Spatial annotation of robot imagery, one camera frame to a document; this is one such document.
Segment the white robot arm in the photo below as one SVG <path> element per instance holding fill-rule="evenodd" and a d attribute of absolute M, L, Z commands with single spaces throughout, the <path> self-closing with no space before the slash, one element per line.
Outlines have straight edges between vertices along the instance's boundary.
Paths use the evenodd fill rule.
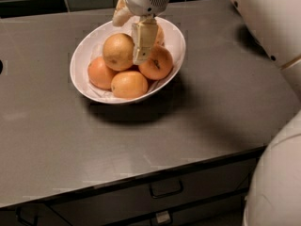
<path fill-rule="evenodd" d="M 132 110 L 149 130 L 142 176 L 150 197 L 113 226 L 168 226 L 235 206 L 240 224 L 300 226 L 300 65 L 279 67 L 277 42 L 300 0 L 206 0 L 173 4 L 187 61 L 155 99 Z"/>

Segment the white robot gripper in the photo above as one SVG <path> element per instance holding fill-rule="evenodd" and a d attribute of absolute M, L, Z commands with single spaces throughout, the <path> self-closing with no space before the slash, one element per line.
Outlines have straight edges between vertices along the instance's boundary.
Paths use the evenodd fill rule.
<path fill-rule="evenodd" d="M 118 0 L 112 18 L 113 26 L 121 27 L 133 15 L 158 15 L 166 10 L 169 0 Z M 140 65 L 151 53 L 158 32 L 158 24 L 153 17 L 140 17 L 132 24 L 134 41 L 133 62 Z"/>

